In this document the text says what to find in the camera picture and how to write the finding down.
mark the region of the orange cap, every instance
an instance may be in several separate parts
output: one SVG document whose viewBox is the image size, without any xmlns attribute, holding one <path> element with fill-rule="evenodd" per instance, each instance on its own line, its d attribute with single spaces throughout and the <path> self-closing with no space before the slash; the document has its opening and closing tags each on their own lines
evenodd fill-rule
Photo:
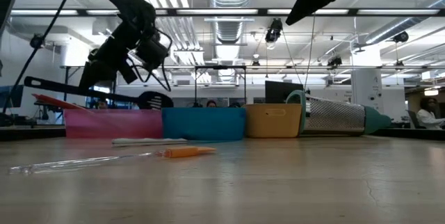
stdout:
<svg viewBox="0 0 445 224">
<path fill-rule="evenodd" d="M 203 154 L 205 152 L 213 152 L 215 150 L 216 149 L 212 147 L 193 147 L 193 146 L 171 147 L 166 150 L 164 157 L 167 158 L 192 157 L 199 154 Z"/>
</svg>

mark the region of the table surface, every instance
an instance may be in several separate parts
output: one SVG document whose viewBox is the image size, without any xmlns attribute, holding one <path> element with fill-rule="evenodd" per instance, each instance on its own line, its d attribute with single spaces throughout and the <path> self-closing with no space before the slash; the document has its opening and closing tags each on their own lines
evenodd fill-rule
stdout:
<svg viewBox="0 0 445 224">
<path fill-rule="evenodd" d="M 7 175 L 11 166 L 137 154 L 110 141 L 0 143 L 2 223 L 443 223 L 445 143 L 251 140 L 216 154 Z"/>
</svg>

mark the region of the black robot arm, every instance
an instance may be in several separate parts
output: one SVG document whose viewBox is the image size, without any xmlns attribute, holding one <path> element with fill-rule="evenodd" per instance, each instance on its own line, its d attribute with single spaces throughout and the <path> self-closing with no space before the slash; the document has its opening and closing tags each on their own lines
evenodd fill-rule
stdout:
<svg viewBox="0 0 445 224">
<path fill-rule="evenodd" d="M 136 66 L 127 62 L 129 50 L 135 51 L 136 58 L 142 63 L 140 67 L 150 74 L 163 64 L 170 50 L 170 47 L 159 42 L 159 31 L 155 25 L 156 10 L 150 3 L 145 0 L 109 1 L 119 10 L 122 23 L 100 48 L 89 55 L 79 84 L 82 90 L 87 90 L 98 81 L 116 79 L 117 72 L 127 83 L 140 78 L 137 70 L 138 76 L 135 74 Z"/>
</svg>

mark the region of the spatula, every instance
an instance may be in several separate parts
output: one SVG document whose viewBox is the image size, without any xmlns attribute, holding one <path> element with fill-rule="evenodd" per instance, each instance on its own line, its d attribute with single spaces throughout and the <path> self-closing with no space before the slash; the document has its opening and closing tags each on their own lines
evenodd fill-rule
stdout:
<svg viewBox="0 0 445 224">
<path fill-rule="evenodd" d="M 112 99 L 120 102 L 137 103 L 140 109 L 161 110 L 161 108 L 173 107 L 173 100 L 170 97 L 153 91 L 143 92 L 138 97 L 131 97 L 126 95 L 116 95 L 113 93 L 104 93 L 95 90 L 83 91 L 76 86 L 66 85 L 63 83 L 48 81 L 35 77 L 26 77 L 24 80 L 24 85 L 29 88 L 38 88 L 54 92 L 67 93 L 71 95 L 82 95 L 88 97 Z"/>
</svg>

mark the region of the teal object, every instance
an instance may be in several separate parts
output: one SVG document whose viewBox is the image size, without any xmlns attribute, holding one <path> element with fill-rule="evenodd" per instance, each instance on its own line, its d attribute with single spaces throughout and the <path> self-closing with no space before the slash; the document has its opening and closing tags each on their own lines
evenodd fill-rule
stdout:
<svg viewBox="0 0 445 224">
<path fill-rule="evenodd" d="M 164 108 L 164 138 L 190 141 L 239 141 L 244 138 L 245 108 Z"/>
<path fill-rule="evenodd" d="M 379 129 L 389 127 L 391 125 L 391 118 L 389 116 L 380 114 L 377 110 L 371 108 L 370 106 L 363 107 L 366 115 L 363 134 L 372 134 Z"/>
<path fill-rule="evenodd" d="M 301 104 L 301 120 L 298 135 L 305 130 L 306 123 L 306 94 L 304 91 L 295 90 L 286 99 L 286 104 Z"/>
</svg>

